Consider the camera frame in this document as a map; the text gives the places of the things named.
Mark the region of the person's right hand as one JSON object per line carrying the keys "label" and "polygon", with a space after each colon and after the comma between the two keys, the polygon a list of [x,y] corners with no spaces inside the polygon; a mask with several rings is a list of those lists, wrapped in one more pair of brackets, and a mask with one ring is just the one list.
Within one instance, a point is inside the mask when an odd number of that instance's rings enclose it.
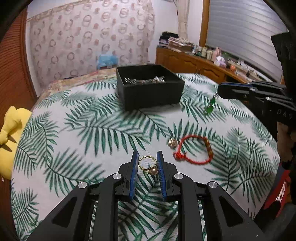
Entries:
{"label": "person's right hand", "polygon": [[295,145],[295,132],[290,131],[289,127],[277,123],[277,151],[282,162],[291,161],[293,158],[292,148]]}

